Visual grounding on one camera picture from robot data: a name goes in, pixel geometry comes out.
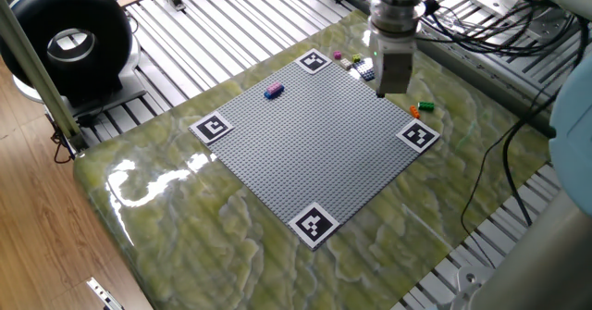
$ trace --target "metal rail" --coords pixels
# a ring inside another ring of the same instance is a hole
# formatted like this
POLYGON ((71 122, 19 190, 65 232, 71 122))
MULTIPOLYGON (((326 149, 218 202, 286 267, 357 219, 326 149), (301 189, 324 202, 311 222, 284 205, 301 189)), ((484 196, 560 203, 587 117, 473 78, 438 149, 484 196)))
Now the metal rail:
POLYGON ((171 107, 338 22, 353 8, 330 0, 167 0, 126 6, 138 21, 146 95, 107 110, 88 128, 90 145, 118 136, 171 107))

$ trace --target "lego brick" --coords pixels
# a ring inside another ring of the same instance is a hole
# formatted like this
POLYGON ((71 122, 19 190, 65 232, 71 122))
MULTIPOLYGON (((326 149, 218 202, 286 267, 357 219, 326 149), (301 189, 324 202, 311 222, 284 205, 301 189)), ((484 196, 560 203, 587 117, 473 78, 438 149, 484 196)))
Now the lego brick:
POLYGON ((419 111, 417 111, 417 108, 415 108, 415 105, 409 106, 409 111, 411 111, 411 115, 414 118, 419 119, 419 111))
POLYGON ((365 81, 374 79, 374 69, 371 63, 367 63, 365 60, 353 64, 353 67, 360 73, 360 76, 365 81))
POLYGON ((279 82, 274 82, 265 89, 265 93, 263 95, 267 99, 276 98, 281 92, 284 91, 284 85, 279 82))
POLYGON ((345 68, 345 70, 352 69, 352 62, 346 58, 341 59, 341 65, 345 68))
POLYGON ((422 111, 434 111, 434 104, 432 102, 419 102, 417 108, 422 111))

